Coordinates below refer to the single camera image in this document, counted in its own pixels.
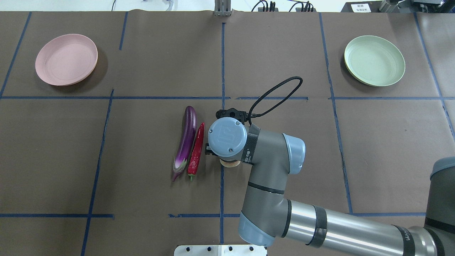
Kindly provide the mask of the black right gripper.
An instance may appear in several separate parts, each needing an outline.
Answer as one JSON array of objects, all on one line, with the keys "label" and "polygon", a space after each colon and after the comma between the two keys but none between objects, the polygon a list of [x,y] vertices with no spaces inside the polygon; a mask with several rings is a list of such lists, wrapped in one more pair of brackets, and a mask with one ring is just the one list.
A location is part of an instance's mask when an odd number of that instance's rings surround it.
[{"label": "black right gripper", "polygon": [[245,112],[237,109],[220,109],[217,120],[208,130],[204,153],[214,156],[234,156],[243,151],[247,142]]}]

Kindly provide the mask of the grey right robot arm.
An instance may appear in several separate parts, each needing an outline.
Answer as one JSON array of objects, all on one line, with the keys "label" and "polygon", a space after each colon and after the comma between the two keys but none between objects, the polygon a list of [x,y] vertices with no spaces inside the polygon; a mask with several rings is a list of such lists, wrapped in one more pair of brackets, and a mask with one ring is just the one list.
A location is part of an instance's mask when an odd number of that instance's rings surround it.
[{"label": "grey right robot arm", "polygon": [[246,127],[254,116],[218,110],[206,144],[206,154],[222,163],[251,165],[238,228],[243,240],[270,247],[277,237],[289,238],[355,256],[454,255],[454,157],[434,163],[424,226],[386,225],[286,199],[289,175],[302,169],[305,143],[255,124]]}]

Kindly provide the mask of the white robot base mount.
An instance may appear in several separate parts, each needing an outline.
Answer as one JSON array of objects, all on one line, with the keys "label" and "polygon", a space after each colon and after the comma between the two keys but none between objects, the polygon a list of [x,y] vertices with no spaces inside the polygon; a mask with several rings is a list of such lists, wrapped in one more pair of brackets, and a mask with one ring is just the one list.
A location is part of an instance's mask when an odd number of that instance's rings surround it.
[{"label": "white robot base mount", "polygon": [[174,256],[267,256],[264,246],[240,245],[182,245],[177,246]]}]

